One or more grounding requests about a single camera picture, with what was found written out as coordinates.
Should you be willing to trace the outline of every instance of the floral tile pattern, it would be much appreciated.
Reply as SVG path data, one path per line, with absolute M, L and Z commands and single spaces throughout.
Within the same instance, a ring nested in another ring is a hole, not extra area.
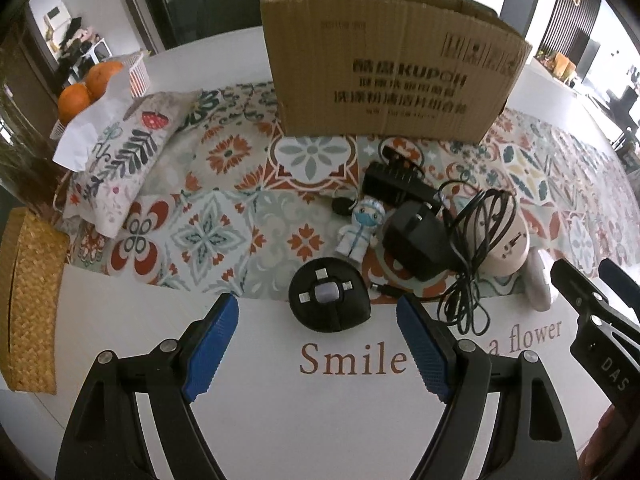
M 86 225 L 74 264 L 143 283 L 284 300 L 293 274 L 334 254 L 349 219 L 332 213 L 337 189 L 358 188 L 391 146 L 434 187 L 461 179 L 513 191 L 532 245 L 588 274 L 599 261 L 640 262 L 640 210 L 612 152 L 506 108 L 473 146 L 404 137 L 286 137 L 271 83 L 203 92 L 168 143 L 114 239 Z M 471 186 L 444 191 L 455 208 Z M 367 281 L 434 296 L 451 274 L 418 282 L 379 244 L 362 264 Z M 519 275 L 481 276 L 483 296 L 522 292 Z M 389 298 L 375 297 L 386 303 Z

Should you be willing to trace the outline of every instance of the keychain figurine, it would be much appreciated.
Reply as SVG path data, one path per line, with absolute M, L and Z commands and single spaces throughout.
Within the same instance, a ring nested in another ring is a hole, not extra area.
M 367 248 L 378 244 L 376 230 L 385 219 L 385 208 L 378 200 L 366 196 L 359 200 L 351 213 L 351 225 L 338 231 L 337 253 L 362 264 Z

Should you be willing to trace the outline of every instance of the floral fabric tissue holder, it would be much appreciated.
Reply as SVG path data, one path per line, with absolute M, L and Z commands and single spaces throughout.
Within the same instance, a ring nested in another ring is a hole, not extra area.
M 98 136 L 86 170 L 71 179 L 63 217 L 81 216 L 114 238 L 166 142 L 200 94 L 158 92 L 137 99 Z

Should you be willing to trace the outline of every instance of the blue rubber pad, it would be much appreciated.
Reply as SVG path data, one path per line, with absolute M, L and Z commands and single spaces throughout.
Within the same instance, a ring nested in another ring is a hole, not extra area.
M 187 378 L 182 388 L 184 397 L 189 402 L 209 389 L 238 326 L 238 314 L 238 300 L 229 295 L 229 300 L 220 309 L 189 360 Z
M 447 385 L 444 358 L 404 296 L 398 300 L 396 319 L 427 390 L 436 394 L 442 402 L 447 402 L 452 392 Z

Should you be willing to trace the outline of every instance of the blue face mask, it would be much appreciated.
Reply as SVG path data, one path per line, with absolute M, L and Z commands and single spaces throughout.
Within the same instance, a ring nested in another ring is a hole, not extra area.
M 364 225 L 364 227 L 375 227 L 378 225 L 378 222 L 376 222 L 373 216 L 368 213 L 361 213 L 358 211 L 355 216 L 358 223 L 360 225 Z

